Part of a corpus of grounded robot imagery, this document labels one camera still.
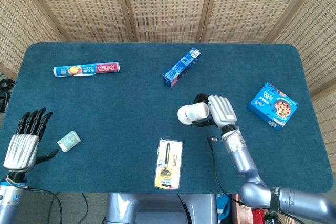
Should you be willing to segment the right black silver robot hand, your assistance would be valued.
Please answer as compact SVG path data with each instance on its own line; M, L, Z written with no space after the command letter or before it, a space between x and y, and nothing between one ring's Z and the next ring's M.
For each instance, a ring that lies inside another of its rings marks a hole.
M206 121L196 120L192 124L197 127L215 126L225 134L237 129L235 126L237 116L230 101L226 97L218 95L198 94L194 99L194 104L204 102L209 108L209 119Z

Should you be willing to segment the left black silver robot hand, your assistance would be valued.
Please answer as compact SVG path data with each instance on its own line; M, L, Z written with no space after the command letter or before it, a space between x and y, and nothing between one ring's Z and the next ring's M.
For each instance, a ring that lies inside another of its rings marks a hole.
M46 113L43 107L39 111L26 112L20 119L16 133L12 136L3 166L12 173L30 172L35 165L46 162L57 155L58 149L38 156L38 149L46 125L53 115Z

